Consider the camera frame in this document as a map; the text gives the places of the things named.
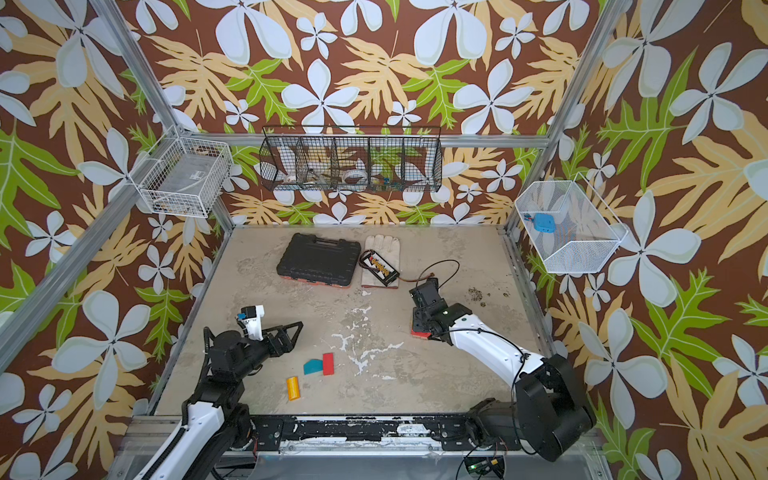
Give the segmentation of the orange cylinder block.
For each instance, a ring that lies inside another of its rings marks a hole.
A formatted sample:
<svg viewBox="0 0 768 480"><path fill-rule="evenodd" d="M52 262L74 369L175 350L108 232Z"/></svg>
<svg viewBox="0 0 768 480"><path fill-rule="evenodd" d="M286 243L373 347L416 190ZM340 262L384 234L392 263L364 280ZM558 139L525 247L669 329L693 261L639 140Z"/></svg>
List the orange cylinder block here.
<svg viewBox="0 0 768 480"><path fill-rule="evenodd" d="M286 389L288 399L290 401L295 401L301 397L300 385L297 376L289 377L286 379Z"/></svg>

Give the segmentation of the red square block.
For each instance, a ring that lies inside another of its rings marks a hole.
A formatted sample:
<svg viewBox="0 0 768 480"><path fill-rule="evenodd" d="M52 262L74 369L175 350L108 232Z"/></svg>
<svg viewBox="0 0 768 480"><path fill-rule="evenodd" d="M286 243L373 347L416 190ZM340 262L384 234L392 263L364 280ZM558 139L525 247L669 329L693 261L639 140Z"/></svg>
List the red square block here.
<svg viewBox="0 0 768 480"><path fill-rule="evenodd" d="M324 376L332 376L335 373L335 360L333 353L322 355L322 372Z"/></svg>

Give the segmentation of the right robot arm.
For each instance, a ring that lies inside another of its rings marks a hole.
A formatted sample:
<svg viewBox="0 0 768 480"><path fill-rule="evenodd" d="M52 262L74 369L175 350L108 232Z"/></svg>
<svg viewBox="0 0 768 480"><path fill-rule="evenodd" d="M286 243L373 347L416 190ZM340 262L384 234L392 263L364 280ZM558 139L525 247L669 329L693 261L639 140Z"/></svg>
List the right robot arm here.
<svg viewBox="0 0 768 480"><path fill-rule="evenodd" d="M502 444L553 462L595 426L585 388L565 357L529 351L492 330L468 307L448 304L435 278L409 294L413 335L470 354L510 388L508 401L489 398L466 413L474 447Z"/></svg>

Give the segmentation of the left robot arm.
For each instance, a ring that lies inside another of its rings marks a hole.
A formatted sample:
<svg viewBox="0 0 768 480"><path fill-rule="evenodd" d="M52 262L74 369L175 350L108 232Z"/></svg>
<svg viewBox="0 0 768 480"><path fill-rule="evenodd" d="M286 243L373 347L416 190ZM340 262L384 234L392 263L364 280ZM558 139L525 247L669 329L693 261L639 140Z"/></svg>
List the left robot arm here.
<svg viewBox="0 0 768 480"><path fill-rule="evenodd" d="M136 475L138 479L206 479L222 455L252 438L244 379L270 358L290 353L302 322L268 328L260 340L236 330L203 329L204 362L192 395L182 403L173 432Z"/></svg>

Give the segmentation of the red arch block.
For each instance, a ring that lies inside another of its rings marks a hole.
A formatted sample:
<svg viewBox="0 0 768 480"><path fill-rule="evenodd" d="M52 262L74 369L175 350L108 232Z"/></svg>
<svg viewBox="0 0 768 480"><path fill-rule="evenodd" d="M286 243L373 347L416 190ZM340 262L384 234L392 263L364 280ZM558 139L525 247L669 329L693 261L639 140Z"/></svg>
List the red arch block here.
<svg viewBox="0 0 768 480"><path fill-rule="evenodd" d="M416 338L425 339L425 340L428 340L431 336L431 334L428 332L421 332L421 331L415 331L415 330L411 330L410 333L412 336Z"/></svg>

